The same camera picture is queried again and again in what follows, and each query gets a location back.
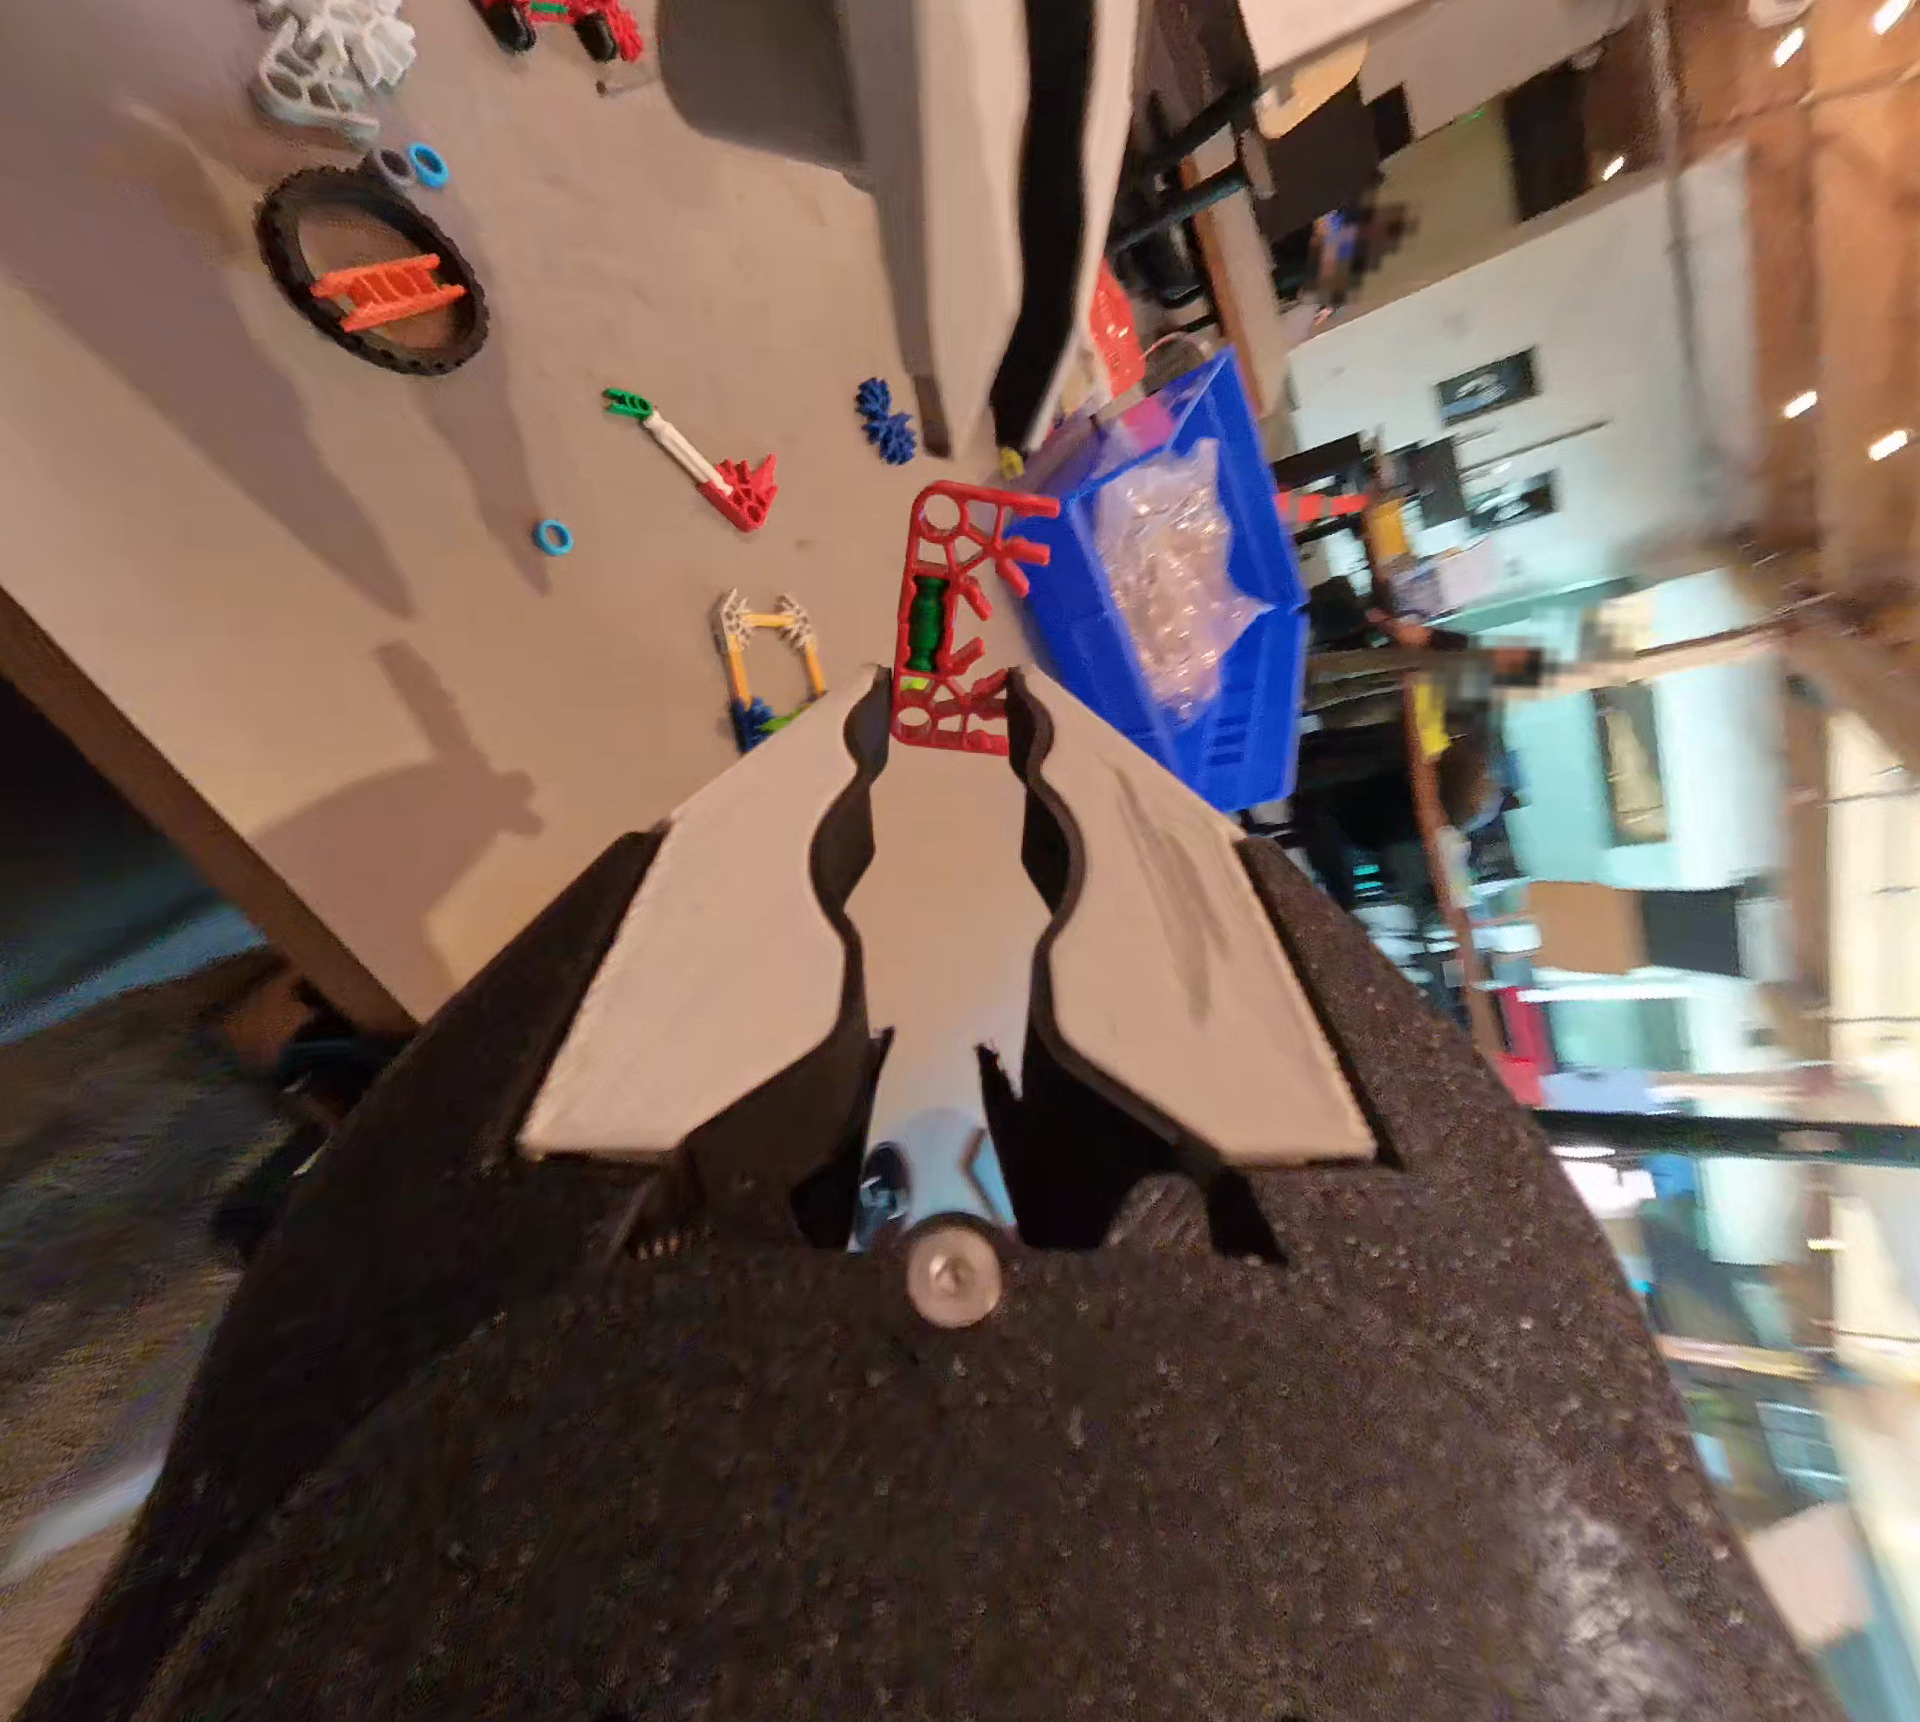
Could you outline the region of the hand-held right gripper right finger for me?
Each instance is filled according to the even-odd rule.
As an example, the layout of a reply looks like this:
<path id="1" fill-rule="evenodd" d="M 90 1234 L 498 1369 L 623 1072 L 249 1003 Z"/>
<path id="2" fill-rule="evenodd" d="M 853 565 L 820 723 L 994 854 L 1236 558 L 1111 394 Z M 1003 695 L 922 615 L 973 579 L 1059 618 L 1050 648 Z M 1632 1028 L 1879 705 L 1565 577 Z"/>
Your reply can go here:
<path id="1" fill-rule="evenodd" d="M 1030 1251 L 1097 1251 L 1169 1186 L 1210 1251 L 1280 1251 L 1270 1173 L 1379 1138 L 1240 826 L 1051 679 L 1005 679 L 1032 949 L 1019 1076 L 980 1060 Z"/>

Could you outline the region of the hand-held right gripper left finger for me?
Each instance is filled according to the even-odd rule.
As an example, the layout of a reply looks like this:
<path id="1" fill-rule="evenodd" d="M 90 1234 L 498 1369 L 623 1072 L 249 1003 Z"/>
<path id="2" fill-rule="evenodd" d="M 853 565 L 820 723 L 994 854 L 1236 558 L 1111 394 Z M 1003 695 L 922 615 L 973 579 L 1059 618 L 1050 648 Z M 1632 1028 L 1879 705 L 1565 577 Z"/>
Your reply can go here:
<path id="1" fill-rule="evenodd" d="M 519 1158 L 650 1173 L 666 1231 L 852 1246 L 889 1037 L 849 905 L 876 854 L 891 680 L 856 671 L 647 834 Z"/>

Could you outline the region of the red connectors with green clip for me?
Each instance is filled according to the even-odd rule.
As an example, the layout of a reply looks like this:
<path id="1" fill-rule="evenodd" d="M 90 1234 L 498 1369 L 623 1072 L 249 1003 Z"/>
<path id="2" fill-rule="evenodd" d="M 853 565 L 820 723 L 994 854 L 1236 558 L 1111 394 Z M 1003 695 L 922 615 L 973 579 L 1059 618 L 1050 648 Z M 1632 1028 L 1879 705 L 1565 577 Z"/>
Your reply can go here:
<path id="1" fill-rule="evenodd" d="M 983 643 L 961 636 L 994 617 L 988 583 L 1013 603 L 1050 562 L 1021 527 L 1059 503 L 1011 487 L 926 484 L 908 514 L 889 671 L 889 734 L 918 750 L 1005 756 L 1009 671 L 983 668 Z"/>

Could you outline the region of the colourful rod connector toy model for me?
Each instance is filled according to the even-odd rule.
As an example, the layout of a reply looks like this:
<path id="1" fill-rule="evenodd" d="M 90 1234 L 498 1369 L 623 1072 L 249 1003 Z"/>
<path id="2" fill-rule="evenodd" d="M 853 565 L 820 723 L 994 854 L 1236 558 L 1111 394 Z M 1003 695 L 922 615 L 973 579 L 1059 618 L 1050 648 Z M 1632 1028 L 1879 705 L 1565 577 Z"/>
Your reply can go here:
<path id="1" fill-rule="evenodd" d="M 818 639 L 807 611 L 789 595 L 782 595 L 769 611 L 760 611 L 730 588 L 722 593 L 709 613 L 709 626 L 728 687 L 728 716 L 738 756 L 748 756 L 789 727 L 812 703 L 827 695 L 827 680 L 820 659 Z M 796 655 L 806 683 L 799 708 L 773 712 L 763 696 L 753 693 L 748 668 L 748 648 L 753 636 L 772 636 Z"/>

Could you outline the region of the blue plastic bin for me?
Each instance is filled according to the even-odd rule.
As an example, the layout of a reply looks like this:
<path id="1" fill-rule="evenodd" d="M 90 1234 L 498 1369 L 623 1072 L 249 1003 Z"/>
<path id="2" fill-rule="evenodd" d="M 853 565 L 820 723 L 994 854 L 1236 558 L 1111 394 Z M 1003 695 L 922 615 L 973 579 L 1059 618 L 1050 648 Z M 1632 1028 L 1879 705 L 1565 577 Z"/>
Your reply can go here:
<path id="1" fill-rule="evenodd" d="M 1093 500 L 1128 466 L 1219 443 L 1219 494 L 1236 545 L 1231 577 L 1272 603 L 1227 655 L 1212 708 L 1180 727 L 1145 693 L 1138 657 L 1095 554 Z M 1059 505 L 1019 532 L 1050 549 L 1021 603 L 1042 667 L 1187 790 L 1236 814 L 1290 797 L 1308 650 L 1308 586 L 1284 527 L 1278 487 L 1236 357 L 1225 348 L 1120 414 L 1089 417 L 1050 439 L 1028 487 Z"/>

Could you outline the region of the crumpled clear plastic bags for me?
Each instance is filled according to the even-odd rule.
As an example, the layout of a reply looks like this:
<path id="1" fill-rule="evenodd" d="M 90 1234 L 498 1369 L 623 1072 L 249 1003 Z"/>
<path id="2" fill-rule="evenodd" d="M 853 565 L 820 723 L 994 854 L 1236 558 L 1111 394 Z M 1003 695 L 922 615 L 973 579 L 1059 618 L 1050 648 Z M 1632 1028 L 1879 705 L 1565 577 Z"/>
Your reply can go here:
<path id="1" fill-rule="evenodd" d="M 1145 695 L 1187 727 L 1217 701 L 1230 655 L 1274 605 L 1236 581 L 1221 444 L 1201 437 L 1120 470 L 1093 498 L 1095 557 Z"/>

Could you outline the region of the red connector with white rod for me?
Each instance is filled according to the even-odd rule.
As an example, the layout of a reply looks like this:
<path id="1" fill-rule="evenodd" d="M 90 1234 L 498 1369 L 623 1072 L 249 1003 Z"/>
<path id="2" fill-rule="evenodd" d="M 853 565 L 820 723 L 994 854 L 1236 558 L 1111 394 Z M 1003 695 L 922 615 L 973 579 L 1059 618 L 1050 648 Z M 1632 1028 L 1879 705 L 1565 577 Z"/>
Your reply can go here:
<path id="1" fill-rule="evenodd" d="M 736 532 L 755 535 L 778 500 L 778 456 L 758 462 L 744 458 L 709 460 L 645 399 L 636 404 L 636 421 L 647 439 L 675 462 L 695 492 Z"/>

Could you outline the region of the pale grey connector piece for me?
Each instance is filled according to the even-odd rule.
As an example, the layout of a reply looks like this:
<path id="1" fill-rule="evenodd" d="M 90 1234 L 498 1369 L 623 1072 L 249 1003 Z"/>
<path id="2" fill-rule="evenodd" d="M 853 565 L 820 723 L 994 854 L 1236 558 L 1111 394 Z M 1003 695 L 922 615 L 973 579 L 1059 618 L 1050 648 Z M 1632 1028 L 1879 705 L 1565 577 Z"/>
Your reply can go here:
<path id="1" fill-rule="evenodd" d="M 253 110 L 275 127 L 316 131 L 355 150 L 371 150 L 381 135 L 368 89 L 347 64 L 264 52 L 251 73 Z"/>

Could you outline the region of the orange connector piece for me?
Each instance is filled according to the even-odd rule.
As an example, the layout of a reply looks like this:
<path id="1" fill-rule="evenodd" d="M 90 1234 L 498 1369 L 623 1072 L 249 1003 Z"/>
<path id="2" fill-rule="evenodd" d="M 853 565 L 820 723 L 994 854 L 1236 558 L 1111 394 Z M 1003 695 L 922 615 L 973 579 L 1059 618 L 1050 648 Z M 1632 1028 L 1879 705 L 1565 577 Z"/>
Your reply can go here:
<path id="1" fill-rule="evenodd" d="M 441 274 L 441 257 L 421 251 L 347 268 L 333 268 L 306 285 L 347 337 L 371 335 L 400 322 L 449 313 L 468 299 L 468 286 Z"/>

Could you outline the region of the black stand pole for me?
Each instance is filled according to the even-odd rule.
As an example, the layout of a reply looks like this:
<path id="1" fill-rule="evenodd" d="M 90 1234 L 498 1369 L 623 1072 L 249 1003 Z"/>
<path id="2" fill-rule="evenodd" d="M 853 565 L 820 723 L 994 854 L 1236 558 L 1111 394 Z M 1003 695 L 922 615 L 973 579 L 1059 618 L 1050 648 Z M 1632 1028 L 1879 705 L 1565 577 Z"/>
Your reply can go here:
<path id="1" fill-rule="evenodd" d="M 1917 1129 L 1830 1117 L 1547 1110 L 1529 1118 L 1553 1150 L 1917 1171 Z"/>

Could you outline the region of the black toy tyre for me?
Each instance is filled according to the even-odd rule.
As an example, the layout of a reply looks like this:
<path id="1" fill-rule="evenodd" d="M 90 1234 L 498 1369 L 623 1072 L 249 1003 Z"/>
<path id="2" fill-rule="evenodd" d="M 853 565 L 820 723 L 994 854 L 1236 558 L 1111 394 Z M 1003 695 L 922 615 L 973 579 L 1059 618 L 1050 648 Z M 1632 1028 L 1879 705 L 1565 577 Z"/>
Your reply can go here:
<path id="1" fill-rule="evenodd" d="M 328 271 L 368 266 L 368 262 L 318 268 L 307 257 L 303 230 L 311 217 L 354 218 L 386 230 L 401 254 L 381 262 L 403 261 L 431 253 L 441 258 L 441 274 L 466 286 L 468 299 L 452 310 L 398 322 L 361 337 L 337 330 L 333 315 L 309 300 L 307 285 Z M 275 184 L 260 199 L 253 212 L 253 240 L 281 300 L 331 346 L 349 358 L 379 370 L 434 381 L 454 375 L 474 362 L 490 338 L 490 310 L 481 280 L 459 246 L 401 192 L 358 168 L 307 167 Z"/>

